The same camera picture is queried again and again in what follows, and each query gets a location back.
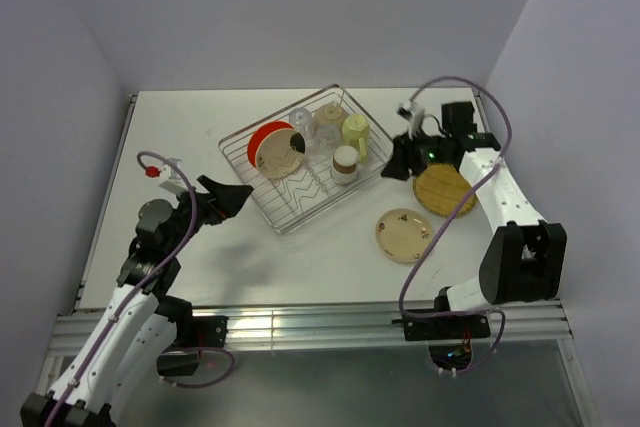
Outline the yellow woven pattern plate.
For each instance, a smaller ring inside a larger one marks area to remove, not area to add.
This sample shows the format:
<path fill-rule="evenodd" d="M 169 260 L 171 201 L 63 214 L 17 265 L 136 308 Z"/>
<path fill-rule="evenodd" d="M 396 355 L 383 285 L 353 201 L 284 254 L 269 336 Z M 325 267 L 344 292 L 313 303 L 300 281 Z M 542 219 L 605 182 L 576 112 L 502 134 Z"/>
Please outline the yellow woven pattern plate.
<path fill-rule="evenodd" d="M 471 185 L 454 166 L 435 163 L 413 179 L 412 189 L 423 208 L 445 218 L 470 191 Z"/>

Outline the pale yellow mug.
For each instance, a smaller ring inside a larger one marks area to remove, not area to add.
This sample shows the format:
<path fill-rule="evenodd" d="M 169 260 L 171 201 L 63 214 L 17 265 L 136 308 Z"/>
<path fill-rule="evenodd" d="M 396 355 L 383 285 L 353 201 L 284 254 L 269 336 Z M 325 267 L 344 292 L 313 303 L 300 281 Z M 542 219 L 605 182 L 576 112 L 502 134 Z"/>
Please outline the pale yellow mug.
<path fill-rule="evenodd" d="M 360 162 L 368 161 L 368 140 L 370 136 L 370 124 L 367 117 L 362 114 L 349 115 L 342 124 L 342 142 L 355 148 L 359 154 Z"/>

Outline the cream floral plate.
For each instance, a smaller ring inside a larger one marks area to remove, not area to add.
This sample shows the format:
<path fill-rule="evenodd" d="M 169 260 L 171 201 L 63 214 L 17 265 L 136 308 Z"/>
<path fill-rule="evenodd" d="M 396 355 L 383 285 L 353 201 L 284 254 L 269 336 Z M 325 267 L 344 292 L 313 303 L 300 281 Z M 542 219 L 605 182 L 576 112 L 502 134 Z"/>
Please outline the cream floral plate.
<path fill-rule="evenodd" d="M 256 168 L 268 179 L 281 179 L 299 168 L 304 160 L 305 149 L 304 137 L 293 128 L 276 130 L 259 145 Z"/>
<path fill-rule="evenodd" d="M 409 264 L 420 259 L 434 236 L 431 223 L 406 208 L 384 213 L 376 223 L 375 238 L 381 251 L 394 262 Z"/>

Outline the brown white ceramic cup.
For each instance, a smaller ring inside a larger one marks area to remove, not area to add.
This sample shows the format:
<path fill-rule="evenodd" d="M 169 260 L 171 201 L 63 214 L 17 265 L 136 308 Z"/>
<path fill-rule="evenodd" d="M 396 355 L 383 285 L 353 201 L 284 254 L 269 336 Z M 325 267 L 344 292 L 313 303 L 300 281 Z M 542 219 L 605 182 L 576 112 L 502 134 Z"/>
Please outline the brown white ceramic cup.
<path fill-rule="evenodd" d="M 341 185 L 354 182 L 358 175 L 359 154 L 354 147 L 339 146 L 333 153 L 331 177 Z"/>

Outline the orange plate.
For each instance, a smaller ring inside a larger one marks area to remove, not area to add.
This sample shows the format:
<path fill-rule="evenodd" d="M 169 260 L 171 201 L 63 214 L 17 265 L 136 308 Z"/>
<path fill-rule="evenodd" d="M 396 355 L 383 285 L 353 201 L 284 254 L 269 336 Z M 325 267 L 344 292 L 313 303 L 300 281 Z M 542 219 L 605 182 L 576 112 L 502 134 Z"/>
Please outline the orange plate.
<path fill-rule="evenodd" d="M 247 145 L 247 158 L 253 167 L 256 166 L 257 151 L 261 143 L 269 135 L 282 129 L 292 130 L 293 126 L 288 122 L 277 120 L 262 125 L 252 134 Z"/>

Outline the clear faceted drinking glass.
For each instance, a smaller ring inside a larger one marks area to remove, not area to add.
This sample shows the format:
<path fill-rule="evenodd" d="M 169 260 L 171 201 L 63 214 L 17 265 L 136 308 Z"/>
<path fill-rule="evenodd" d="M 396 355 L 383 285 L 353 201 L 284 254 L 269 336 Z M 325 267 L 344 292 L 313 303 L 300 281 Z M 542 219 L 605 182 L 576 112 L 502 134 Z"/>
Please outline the clear faceted drinking glass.
<path fill-rule="evenodd" d="M 333 124 L 321 124 L 314 133 L 312 152 L 317 155 L 331 155 L 341 144 L 341 129 Z"/>

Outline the white ceramic bowl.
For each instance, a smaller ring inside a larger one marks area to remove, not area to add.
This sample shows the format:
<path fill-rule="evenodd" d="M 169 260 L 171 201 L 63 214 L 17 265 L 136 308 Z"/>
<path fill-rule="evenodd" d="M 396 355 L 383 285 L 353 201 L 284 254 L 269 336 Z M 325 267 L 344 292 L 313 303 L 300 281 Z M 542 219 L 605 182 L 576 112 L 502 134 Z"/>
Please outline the white ceramic bowl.
<path fill-rule="evenodd" d="M 316 129 L 323 126 L 334 126 L 339 131 L 349 113 L 336 101 L 328 102 L 319 107 L 313 114 L 313 124 Z"/>

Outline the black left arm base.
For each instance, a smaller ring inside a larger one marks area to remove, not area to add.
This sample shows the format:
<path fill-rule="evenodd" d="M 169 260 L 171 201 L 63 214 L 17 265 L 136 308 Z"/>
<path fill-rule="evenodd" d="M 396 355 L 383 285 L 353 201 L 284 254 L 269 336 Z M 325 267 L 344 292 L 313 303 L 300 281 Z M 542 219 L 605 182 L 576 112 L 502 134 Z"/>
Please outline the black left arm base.
<path fill-rule="evenodd" d="M 190 377 L 199 367 L 204 347 L 222 348 L 225 345 L 229 318 L 224 315 L 195 316 L 192 304 L 167 296 L 156 312 L 177 327 L 171 349 L 195 348 L 193 353 L 163 354 L 156 361 L 157 372 L 165 377 Z"/>

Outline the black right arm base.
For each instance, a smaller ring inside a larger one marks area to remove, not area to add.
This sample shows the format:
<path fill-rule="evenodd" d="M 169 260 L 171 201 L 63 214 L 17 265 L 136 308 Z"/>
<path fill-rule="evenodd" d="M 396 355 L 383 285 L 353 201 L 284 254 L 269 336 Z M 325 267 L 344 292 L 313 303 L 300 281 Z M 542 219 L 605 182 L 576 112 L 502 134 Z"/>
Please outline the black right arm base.
<path fill-rule="evenodd" d="M 410 309 L 391 321 L 402 329 L 406 342 L 426 342 L 429 358 L 440 375 L 455 377 L 473 361 L 473 340 L 491 335 L 486 314 L 452 315 L 444 294 L 436 297 L 434 307 Z"/>

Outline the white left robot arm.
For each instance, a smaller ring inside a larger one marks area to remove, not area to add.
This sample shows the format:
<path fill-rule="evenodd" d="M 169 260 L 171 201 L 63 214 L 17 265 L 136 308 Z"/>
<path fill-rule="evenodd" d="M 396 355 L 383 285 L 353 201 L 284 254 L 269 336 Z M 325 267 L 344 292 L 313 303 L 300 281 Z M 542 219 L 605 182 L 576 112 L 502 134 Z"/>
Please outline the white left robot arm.
<path fill-rule="evenodd" d="M 139 210 L 135 237 L 111 299 L 74 360 L 43 395 L 30 394 L 25 426 L 114 426 L 130 395 L 167 350 L 195 352 L 190 302 L 169 295 L 178 253 L 203 226 L 235 217 L 253 192 L 206 176 L 202 191 L 177 185 L 175 204 L 154 199 Z"/>

